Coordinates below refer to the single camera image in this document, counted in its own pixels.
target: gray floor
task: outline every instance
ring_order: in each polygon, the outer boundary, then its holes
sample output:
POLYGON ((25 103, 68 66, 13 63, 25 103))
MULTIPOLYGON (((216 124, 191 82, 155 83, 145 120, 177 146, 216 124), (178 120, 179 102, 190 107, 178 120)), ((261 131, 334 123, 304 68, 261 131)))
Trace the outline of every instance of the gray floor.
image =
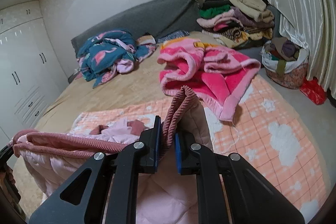
POLYGON ((266 79, 300 114, 301 119, 314 136, 327 164, 331 187, 336 182, 336 108, 327 99, 322 105, 315 105, 299 90, 284 88, 266 75, 265 69, 259 74, 266 79))

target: pile of clothes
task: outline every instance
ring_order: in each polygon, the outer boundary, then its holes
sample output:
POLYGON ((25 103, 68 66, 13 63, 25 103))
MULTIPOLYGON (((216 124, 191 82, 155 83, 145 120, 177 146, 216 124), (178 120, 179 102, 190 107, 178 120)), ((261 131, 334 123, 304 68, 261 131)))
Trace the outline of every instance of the pile of clothes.
POLYGON ((268 53, 268 58, 278 61, 276 72, 279 76, 285 73, 286 63, 297 61, 300 49, 298 45, 285 37, 276 37, 270 43, 265 45, 265 52, 268 53))
POLYGON ((226 47, 260 47, 273 37, 274 15, 267 5, 267 0, 205 0, 197 23, 226 47))
POLYGON ((156 49, 155 40, 148 36, 137 41, 126 29, 114 29, 90 37, 77 54, 81 75, 86 81, 96 79, 93 87, 97 87, 118 73, 131 72, 137 63, 156 49))
POLYGON ((167 63, 159 74, 161 89, 176 95, 187 85, 221 121, 232 122, 241 97, 260 62, 223 45, 182 37, 166 41, 157 58, 167 63))

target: flamingo print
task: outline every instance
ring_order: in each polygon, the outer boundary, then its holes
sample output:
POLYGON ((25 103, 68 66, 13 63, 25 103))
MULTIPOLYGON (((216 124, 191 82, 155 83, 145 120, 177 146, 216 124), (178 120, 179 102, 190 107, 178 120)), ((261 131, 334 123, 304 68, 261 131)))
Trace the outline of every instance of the flamingo print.
POLYGON ((98 65, 98 64, 101 62, 101 60, 104 59, 106 53, 114 52, 116 49, 117 49, 117 48, 112 48, 110 51, 107 51, 107 50, 99 51, 99 52, 92 58, 92 61, 93 61, 93 59, 96 60, 96 65, 98 65))

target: hot pink fleece blanket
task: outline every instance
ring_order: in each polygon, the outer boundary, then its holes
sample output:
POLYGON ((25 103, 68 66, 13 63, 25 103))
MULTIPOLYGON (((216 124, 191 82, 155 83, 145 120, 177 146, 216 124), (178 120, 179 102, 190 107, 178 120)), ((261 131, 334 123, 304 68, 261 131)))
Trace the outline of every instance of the hot pink fleece blanket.
POLYGON ((187 85, 219 120, 229 122, 246 88, 260 70, 256 59, 188 37, 165 42, 157 62, 167 63, 159 74, 164 94, 173 96, 181 86, 187 85))

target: satin curtain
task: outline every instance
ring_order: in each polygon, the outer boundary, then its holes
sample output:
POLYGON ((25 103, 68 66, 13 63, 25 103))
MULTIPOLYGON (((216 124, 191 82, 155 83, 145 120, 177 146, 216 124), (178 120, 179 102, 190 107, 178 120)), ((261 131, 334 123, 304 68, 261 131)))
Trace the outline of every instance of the satin curtain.
POLYGON ((336 0, 268 1, 282 13, 280 34, 310 50, 307 79, 336 98, 336 0))

